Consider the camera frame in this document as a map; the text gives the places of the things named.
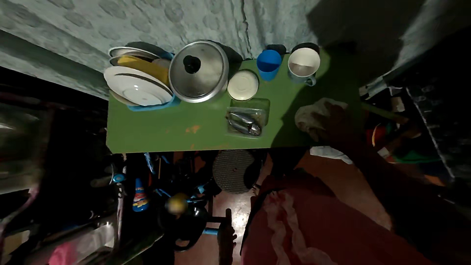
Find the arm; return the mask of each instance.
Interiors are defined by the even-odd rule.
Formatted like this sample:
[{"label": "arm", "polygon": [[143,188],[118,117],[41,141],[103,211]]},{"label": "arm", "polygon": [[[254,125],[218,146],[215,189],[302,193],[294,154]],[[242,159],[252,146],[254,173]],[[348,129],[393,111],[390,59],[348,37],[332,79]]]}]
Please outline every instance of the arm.
[{"label": "arm", "polygon": [[341,107],[331,104],[326,107],[330,109],[330,118],[313,114],[325,128],[317,133],[360,169],[393,217],[396,232],[431,260],[443,264],[469,263],[470,222],[433,192],[430,185],[408,177],[358,140]]}]

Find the green table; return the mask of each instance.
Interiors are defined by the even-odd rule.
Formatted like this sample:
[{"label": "green table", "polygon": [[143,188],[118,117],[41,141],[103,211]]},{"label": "green table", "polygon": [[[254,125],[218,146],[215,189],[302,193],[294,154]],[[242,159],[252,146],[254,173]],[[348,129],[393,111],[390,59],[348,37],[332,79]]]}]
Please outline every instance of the green table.
[{"label": "green table", "polygon": [[[290,81],[288,57],[289,54],[283,57],[272,81],[264,81],[259,76],[260,85],[254,97],[270,101],[268,124],[259,139],[227,134],[225,114],[231,104],[227,93],[207,102],[181,102],[176,107],[141,112],[130,111],[110,97],[107,145],[113,153],[315,145],[306,133],[298,130],[294,114],[299,107],[313,104],[322,97],[347,102],[353,118],[358,121],[356,124],[362,124],[355,56],[343,50],[321,50],[321,67],[313,87]],[[258,74],[255,60],[244,61],[242,69]]]}]

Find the white plate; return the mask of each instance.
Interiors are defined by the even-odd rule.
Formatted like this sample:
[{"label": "white plate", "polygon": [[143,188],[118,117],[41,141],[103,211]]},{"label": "white plate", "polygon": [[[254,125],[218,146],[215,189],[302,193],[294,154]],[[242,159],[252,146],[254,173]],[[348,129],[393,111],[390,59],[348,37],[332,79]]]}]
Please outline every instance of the white plate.
[{"label": "white plate", "polygon": [[259,88],[259,80],[251,71],[237,72],[227,85],[229,95],[235,100],[251,99]]},{"label": "white plate", "polygon": [[146,54],[147,57],[149,57],[149,58],[154,57],[153,58],[154,60],[160,58],[159,56],[155,55],[152,52],[142,50],[142,49],[138,49],[138,48],[133,48],[133,47],[113,47],[113,48],[108,50],[108,53],[110,54],[111,57],[116,57],[116,56],[125,55],[128,52],[135,52],[135,51],[140,51],[140,52]]},{"label": "white plate", "polygon": [[163,91],[167,92],[170,96],[173,96],[172,90],[166,84],[162,83],[162,81],[142,71],[136,70],[134,68],[125,67],[125,66],[112,66],[112,67],[107,68],[104,73],[105,79],[107,78],[107,76],[111,77],[117,74],[139,75],[140,78],[150,79],[153,81],[153,83],[157,83]]},{"label": "white plate", "polygon": [[125,105],[128,105],[128,106],[139,106],[139,104],[136,104],[134,102],[131,102],[125,98],[123,98],[122,96],[116,94],[116,92],[114,92],[113,90],[110,89],[110,95],[112,95],[117,101],[125,104]]},{"label": "white plate", "polygon": [[142,106],[166,103],[172,98],[165,84],[136,69],[112,66],[105,70],[104,76],[110,89]]},{"label": "white plate", "polygon": [[117,94],[142,106],[165,103],[155,91],[153,84],[136,77],[115,75],[108,85]]}]

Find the hand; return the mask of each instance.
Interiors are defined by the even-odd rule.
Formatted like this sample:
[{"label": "hand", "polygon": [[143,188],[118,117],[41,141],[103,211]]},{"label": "hand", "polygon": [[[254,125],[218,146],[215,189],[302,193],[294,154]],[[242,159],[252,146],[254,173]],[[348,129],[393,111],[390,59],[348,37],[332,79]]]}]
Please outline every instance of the hand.
[{"label": "hand", "polygon": [[218,245],[219,245],[219,265],[232,264],[232,252],[236,243],[237,235],[232,227],[232,213],[231,209],[226,209],[227,222],[221,223],[218,232]]},{"label": "hand", "polygon": [[326,102],[324,105],[329,110],[330,117],[314,112],[311,115],[320,122],[325,130],[313,129],[309,134],[316,133],[339,151],[358,143],[358,137],[354,134],[353,126],[345,110],[330,102]]}]

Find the aluminum pot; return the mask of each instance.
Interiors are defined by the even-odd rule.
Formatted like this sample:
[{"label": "aluminum pot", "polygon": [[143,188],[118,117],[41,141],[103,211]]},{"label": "aluminum pot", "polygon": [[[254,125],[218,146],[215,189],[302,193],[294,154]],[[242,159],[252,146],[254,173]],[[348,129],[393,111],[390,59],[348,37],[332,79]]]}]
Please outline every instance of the aluminum pot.
[{"label": "aluminum pot", "polygon": [[195,41],[170,63],[170,87],[183,101],[203,102],[226,91],[228,74],[229,61],[223,49],[212,41]]}]

